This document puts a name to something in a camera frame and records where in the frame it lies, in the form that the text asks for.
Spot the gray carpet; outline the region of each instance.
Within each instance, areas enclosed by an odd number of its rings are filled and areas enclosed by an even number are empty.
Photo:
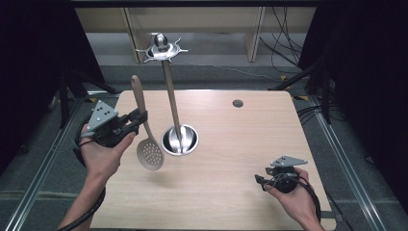
[[[282,82],[283,75],[273,67],[247,66],[226,67],[175,65],[172,67],[174,87],[183,89],[245,89],[267,90]],[[130,76],[139,75],[145,90],[165,90],[165,80],[160,66],[101,66],[107,84],[119,90],[130,89]],[[286,71],[297,71],[296,68],[285,67]],[[263,75],[254,76],[247,73]],[[291,95],[305,95],[304,85],[307,80],[302,80],[287,89]],[[99,90],[86,85],[88,90]],[[103,98],[113,106],[115,97]],[[295,100],[297,110],[310,107],[309,101]],[[44,181],[38,197],[26,218],[21,230],[55,230],[62,219],[65,210],[81,189],[85,177],[84,168],[78,163],[71,151],[71,139],[81,119],[90,113],[93,103],[84,102],[79,113],[74,119],[72,129],[59,148],[57,158],[53,163],[46,180]],[[347,157],[358,172],[367,192],[378,208],[384,222],[390,230],[404,230],[408,227],[408,217],[398,204],[393,193],[374,165],[365,161],[365,149],[359,143],[341,112],[331,112],[332,127],[344,147]],[[59,131],[61,110],[56,105],[52,111],[45,115],[38,124],[38,129],[33,134],[27,146],[29,152],[16,156],[0,178],[0,227],[5,227],[8,218],[12,215],[20,198],[31,184],[45,154],[50,149],[53,139]],[[311,117],[303,129],[307,141],[315,158],[318,171],[324,187],[334,197],[345,217],[349,220],[354,230],[370,230],[369,223],[356,200],[353,191],[340,167],[327,138],[321,131],[317,118]],[[340,213],[334,204],[332,209],[336,215]],[[336,230],[349,230],[343,221],[338,221]]]

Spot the beige slotted spoon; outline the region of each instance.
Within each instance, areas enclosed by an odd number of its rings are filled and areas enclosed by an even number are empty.
[[[143,88],[141,87],[141,82],[138,76],[132,76],[132,89],[135,95],[136,103],[140,113],[146,111],[146,106],[144,104]],[[150,130],[149,122],[146,120],[144,122],[144,129],[146,130],[148,138],[139,142],[137,154],[140,163],[149,170],[158,170],[162,167],[165,161],[165,156],[163,155],[162,149],[160,148],[157,141],[154,139],[153,134]]]

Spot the hand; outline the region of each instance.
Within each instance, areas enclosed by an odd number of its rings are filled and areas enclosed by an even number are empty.
[[[299,176],[309,181],[309,174],[307,171],[295,168]],[[316,216],[315,204],[309,193],[300,185],[289,193],[282,193],[270,185],[264,185],[265,190],[273,195],[281,203],[286,213],[296,220],[305,230],[323,230],[320,222]]]
[[[87,130],[87,124],[82,129],[82,133]],[[80,141],[81,153],[88,171],[88,177],[108,181],[120,166],[120,158],[126,148],[133,142],[136,133],[128,134],[115,147],[104,147],[96,142],[89,142],[90,138],[82,138]]]

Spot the light wood tabletop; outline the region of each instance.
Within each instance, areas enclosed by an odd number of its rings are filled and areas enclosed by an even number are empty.
[[[199,136],[196,149],[186,156],[165,152],[157,171],[144,168],[136,150],[147,138],[144,127],[121,159],[107,185],[104,203],[92,228],[184,230],[299,230],[301,227],[279,202],[255,182],[265,167],[282,155],[307,160],[299,166],[322,211],[331,212],[315,162],[290,95],[285,91],[176,90],[180,123]],[[148,121],[156,140],[173,120],[167,91],[145,90]],[[237,108],[233,101],[240,99]],[[116,104],[120,115],[137,108],[132,91]],[[333,230],[333,218],[321,220]]]

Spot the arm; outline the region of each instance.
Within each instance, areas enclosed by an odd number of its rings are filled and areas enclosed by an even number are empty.
[[[126,148],[132,143],[135,133],[130,133],[114,148],[103,147],[96,142],[89,142],[88,138],[81,139],[81,153],[87,167],[87,177],[83,188],[72,203],[61,221],[59,228],[65,227],[84,215],[96,202],[109,178],[120,166],[120,158]],[[89,230],[92,218],[80,224],[74,230]]]
[[[296,168],[296,171],[299,176],[309,181],[307,171],[300,168]],[[324,230],[316,217],[315,204],[313,203],[312,197],[303,187],[297,185],[296,188],[289,193],[281,193],[270,185],[265,185],[265,189],[278,199],[286,213],[296,220],[304,230]]]

